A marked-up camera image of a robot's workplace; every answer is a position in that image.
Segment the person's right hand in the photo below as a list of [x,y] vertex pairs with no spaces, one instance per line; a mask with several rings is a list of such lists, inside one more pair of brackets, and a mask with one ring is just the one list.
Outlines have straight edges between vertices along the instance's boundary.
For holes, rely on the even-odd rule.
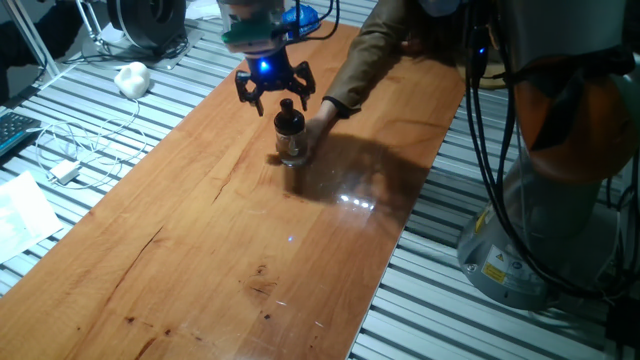
[[318,111],[306,121],[307,162],[313,159],[317,147],[337,120],[338,108],[331,101],[323,100]]

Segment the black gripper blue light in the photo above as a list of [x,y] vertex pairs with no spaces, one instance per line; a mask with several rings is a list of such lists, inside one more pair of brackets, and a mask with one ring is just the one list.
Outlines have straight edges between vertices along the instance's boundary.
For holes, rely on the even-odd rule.
[[[270,54],[251,54],[246,60],[249,72],[238,70],[235,73],[235,85],[242,103],[249,103],[259,116],[263,116],[263,92],[288,90],[299,96],[303,110],[308,109],[316,82],[307,61],[293,68],[285,47]],[[249,83],[254,84],[251,90],[247,88]]]

